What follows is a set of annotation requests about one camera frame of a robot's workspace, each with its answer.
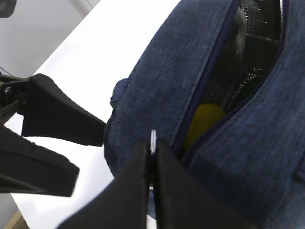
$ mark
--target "black plastic part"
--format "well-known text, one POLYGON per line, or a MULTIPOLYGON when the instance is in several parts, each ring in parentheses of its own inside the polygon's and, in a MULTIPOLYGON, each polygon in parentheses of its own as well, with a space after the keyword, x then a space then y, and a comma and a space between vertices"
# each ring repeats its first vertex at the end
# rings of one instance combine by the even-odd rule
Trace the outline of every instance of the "black plastic part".
POLYGON ((79 169, 0 125, 0 193, 70 197, 79 169))
POLYGON ((145 229, 149 144, 141 141, 115 180, 58 229, 145 229))
POLYGON ((5 124, 19 109, 19 100, 3 108, 0 107, 0 125, 5 124))
POLYGON ((255 229, 197 186, 162 139, 158 140, 155 157, 158 229, 255 229))
POLYGON ((29 78, 22 136, 59 138, 102 146, 105 123, 67 97, 54 81, 38 74, 29 78))
POLYGON ((0 0, 0 18, 9 18, 15 11, 17 0, 0 0))
POLYGON ((16 82, 16 81, 23 81, 26 82, 28 78, 20 78, 11 75, 3 75, 0 73, 0 81, 4 83, 16 82))

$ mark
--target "wooden edge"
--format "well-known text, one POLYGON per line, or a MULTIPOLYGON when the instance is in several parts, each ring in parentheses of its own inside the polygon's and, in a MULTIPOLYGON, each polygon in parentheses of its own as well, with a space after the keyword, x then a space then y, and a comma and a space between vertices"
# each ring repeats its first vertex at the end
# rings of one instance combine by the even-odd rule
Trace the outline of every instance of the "wooden edge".
POLYGON ((29 229, 29 227, 18 210, 3 229, 29 229))

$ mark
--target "gray wall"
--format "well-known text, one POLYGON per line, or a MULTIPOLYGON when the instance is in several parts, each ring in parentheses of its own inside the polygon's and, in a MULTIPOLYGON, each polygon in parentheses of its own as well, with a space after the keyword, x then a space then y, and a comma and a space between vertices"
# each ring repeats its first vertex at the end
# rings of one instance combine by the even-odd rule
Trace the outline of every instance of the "gray wall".
MULTIPOLYGON (((17 0, 14 14, 0 19, 0 66, 18 77, 33 75, 99 0, 17 0)), ((17 211, 0 194, 0 229, 17 211)))
POLYGON ((17 209, 10 194, 0 194, 0 229, 4 228, 17 209))

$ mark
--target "yellow sponge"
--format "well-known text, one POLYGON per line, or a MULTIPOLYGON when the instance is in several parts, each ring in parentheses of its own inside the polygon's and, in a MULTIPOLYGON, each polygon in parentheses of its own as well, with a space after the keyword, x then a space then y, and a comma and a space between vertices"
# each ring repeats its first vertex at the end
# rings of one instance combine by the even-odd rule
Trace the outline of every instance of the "yellow sponge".
POLYGON ((188 150, 205 131, 224 116, 223 109, 215 104, 199 105, 184 140, 184 149, 188 150))

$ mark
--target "denim fabric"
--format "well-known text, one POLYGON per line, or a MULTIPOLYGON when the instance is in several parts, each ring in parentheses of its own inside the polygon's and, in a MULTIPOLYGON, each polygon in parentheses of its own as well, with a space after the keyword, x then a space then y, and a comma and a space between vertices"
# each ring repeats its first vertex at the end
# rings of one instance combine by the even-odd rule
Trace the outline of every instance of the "denim fabric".
POLYGON ((113 89, 113 94, 110 99, 110 105, 115 109, 118 106, 119 101, 123 98, 125 91, 129 85, 130 79, 122 79, 118 81, 113 89))
POLYGON ((296 175, 305 181, 305 155, 300 161, 300 165, 296 170, 296 175))
POLYGON ((256 95, 207 142, 189 174, 266 229, 305 228, 305 2, 291 0, 284 50, 256 95))
POLYGON ((182 0, 130 75, 105 142, 115 175, 151 130, 171 145, 232 0, 182 0))
MULTIPOLYGON (((108 132, 114 175, 152 129, 173 144, 231 3, 182 0, 158 30, 108 132)), ((305 152, 305 1, 290 0, 288 10, 284 50, 264 85, 184 163, 213 197, 264 229, 305 229, 305 183, 295 178, 305 152)))

